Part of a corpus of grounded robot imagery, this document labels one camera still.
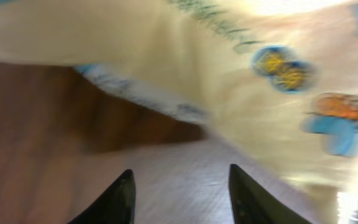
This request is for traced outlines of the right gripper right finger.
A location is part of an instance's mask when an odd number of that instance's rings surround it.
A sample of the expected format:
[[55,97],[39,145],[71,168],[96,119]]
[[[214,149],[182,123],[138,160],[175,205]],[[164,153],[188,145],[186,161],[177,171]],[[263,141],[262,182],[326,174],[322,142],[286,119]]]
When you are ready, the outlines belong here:
[[235,224],[311,224],[236,164],[229,167],[228,190]]

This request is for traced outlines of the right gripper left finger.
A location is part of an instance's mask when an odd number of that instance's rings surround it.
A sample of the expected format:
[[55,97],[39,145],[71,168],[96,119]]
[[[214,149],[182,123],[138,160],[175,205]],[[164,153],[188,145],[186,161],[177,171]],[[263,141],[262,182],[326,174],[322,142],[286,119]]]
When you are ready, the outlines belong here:
[[135,180],[127,169],[68,224],[134,224],[134,220]]

